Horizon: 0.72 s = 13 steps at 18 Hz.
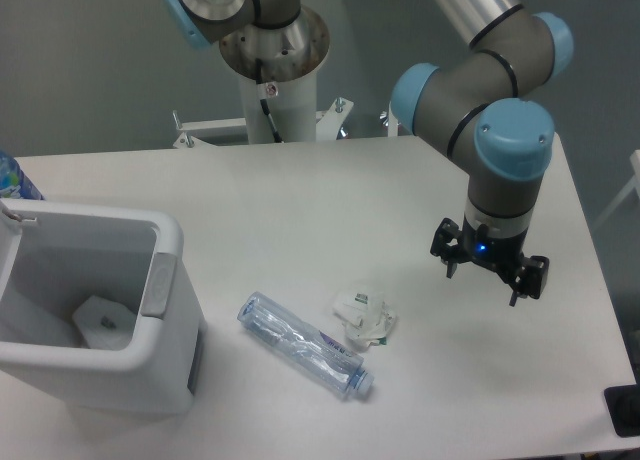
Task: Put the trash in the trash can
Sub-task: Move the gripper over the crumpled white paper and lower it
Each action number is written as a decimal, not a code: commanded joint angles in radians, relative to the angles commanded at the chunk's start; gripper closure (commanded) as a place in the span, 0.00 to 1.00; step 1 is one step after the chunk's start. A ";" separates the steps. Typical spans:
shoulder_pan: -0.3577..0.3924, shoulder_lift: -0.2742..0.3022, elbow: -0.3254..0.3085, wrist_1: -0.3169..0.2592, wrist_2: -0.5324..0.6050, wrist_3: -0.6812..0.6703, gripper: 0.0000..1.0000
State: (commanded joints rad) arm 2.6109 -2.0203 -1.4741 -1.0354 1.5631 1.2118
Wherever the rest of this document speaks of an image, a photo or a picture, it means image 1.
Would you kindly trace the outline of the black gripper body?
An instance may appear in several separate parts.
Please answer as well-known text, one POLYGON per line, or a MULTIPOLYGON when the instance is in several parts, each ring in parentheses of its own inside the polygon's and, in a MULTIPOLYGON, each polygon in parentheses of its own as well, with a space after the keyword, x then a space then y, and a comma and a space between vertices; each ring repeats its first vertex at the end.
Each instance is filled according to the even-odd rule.
POLYGON ((517 235, 498 238, 489 234, 485 225, 474 229, 464 220, 460 228, 450 220, 449 230, 456 241, 449 257, 449 277, 454 275, 459 264, 471 262, 496 273, 505 284, 516 281, 522 268, 527 228, 517 235))

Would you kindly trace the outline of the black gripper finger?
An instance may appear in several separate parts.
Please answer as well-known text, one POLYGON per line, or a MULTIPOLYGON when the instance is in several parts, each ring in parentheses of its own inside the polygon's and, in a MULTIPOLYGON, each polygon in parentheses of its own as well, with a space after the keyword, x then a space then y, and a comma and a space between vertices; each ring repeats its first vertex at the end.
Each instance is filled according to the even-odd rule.
POLYGON ((514 307, 520 298, 539 300, 546 286, 550 260, 545 256, 523 256, 510 283, 512 294, 509 306, 514 307))
POLYGON ((446 277, 451 279, 457 266, 463 262, 463 232, 451 219, 444 218, 435 231, 430 253, 446 266, 446 277))

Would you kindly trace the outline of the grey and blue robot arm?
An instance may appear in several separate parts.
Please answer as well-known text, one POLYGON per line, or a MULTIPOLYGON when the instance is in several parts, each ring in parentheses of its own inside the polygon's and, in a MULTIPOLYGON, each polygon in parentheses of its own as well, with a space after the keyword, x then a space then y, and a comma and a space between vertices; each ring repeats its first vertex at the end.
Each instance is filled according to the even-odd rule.
MULTIPOLYGON (((164 0, 195 49, 217 45, 243 89, 253 143, 316 141, 316 72, 329 51, 322 18, 301 0, 164 0)), ((473 263, 496 273, 514 299, 539 298, 549 261, 523 245, 555 126, 528 94, 570 63, 568 25, 519 0, 436 0, 469 47, 453 69, 429 63, 396 82, 390 111, 469 177, 464 219, 444 219, 431 253, 449 273, 473 263)))

